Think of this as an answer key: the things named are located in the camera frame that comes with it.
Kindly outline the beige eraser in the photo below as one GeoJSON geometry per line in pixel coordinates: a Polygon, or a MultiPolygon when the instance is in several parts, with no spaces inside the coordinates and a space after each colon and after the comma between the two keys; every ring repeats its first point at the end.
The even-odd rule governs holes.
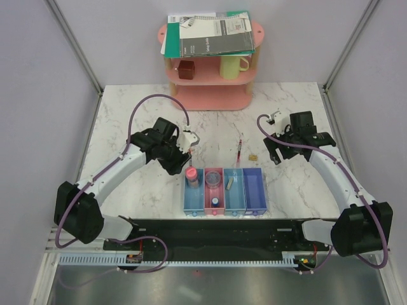
{"type": "Polygon", "coordinates": [[[230,177],[229,180],[228,180],[228,183],[227,183],[227,185],[226,185],[226,190],[230,190],[230,189],[231,189],[231,186],[232,186],[232,184],[233,184],[233,181],[234,181],[234,178],[233,178],[233,177],[230,177]]]}

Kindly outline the purple blue bin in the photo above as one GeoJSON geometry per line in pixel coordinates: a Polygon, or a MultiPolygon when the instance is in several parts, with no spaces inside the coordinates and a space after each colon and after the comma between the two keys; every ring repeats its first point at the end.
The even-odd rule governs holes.
{"type": "Polygon", "coordinates": [[[260,168],[244,168],[246,215],[259,216],[267,211],[263,175],[260,168]]]}

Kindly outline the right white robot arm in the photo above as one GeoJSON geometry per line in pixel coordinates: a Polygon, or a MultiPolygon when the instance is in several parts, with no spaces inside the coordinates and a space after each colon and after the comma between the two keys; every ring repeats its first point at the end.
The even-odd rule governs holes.
{"type": "Polygon", "coordinates": [[[318,241],[334,247],[342,257],[379,250],[388,256],[391,206],[377,201],[362,187],[342,160],[332,136],[318,132],[312,112],[277,111],[265,118],[275,128],[263,140],[270,159],[278,165],[284,159],[303,156],[324,180],[340,212],[335,221],[306,220],[291,234],[293,246],[306,250],[318,241]]]}

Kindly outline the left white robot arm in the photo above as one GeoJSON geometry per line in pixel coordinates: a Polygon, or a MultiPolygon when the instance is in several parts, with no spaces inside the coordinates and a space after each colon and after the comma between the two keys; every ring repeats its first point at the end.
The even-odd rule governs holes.
{"type": "Polygon", "coordinates": [[[126,250],[134,249],[139,244],[139,233],[130,220],[103,215],[103,202],[129,175],[152,160],[157,160],[169,175],[180,174],[191,158],[190,148],[199,141],[189,128],[180,130],[163,118],[158,118],[153,127],[131,134],[123,151],[98,172],[59,186],[53,216],[58,226],[56,235],[66,231],[83,244],[97,238],[113,239],[126,250]]]}

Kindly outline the blue glue stick grey cap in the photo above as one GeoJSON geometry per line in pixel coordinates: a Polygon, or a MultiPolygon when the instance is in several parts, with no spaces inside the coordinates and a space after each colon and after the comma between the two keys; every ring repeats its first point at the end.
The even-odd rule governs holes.
{"type": "Polygon", "coordinates": [[[212,208],[218,208],[219,207],[219,198],[213,197],[211,199],[211,207],[212,208]]]}

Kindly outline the pink cap glue stick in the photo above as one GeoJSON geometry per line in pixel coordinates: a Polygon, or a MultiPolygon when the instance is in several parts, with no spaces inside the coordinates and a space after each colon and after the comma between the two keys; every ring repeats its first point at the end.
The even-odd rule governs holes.
{"type": "Polygon", "coordinates": [[[185,177],[188,185],[191,188],[199,187],[198,170],[195,167],[193,166],[187,167],[187,169],[185,169],[185,177]]]}

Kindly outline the clear purple round container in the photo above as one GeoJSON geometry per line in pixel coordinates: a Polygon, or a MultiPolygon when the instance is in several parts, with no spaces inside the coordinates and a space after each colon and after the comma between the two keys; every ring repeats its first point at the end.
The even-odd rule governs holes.
{"type": "Polygon", "coordinates": [[[218,188],[221,183],[221,174],[217,171],[208,171],[205,174],[205,183],[208,188],[218,188]]]}

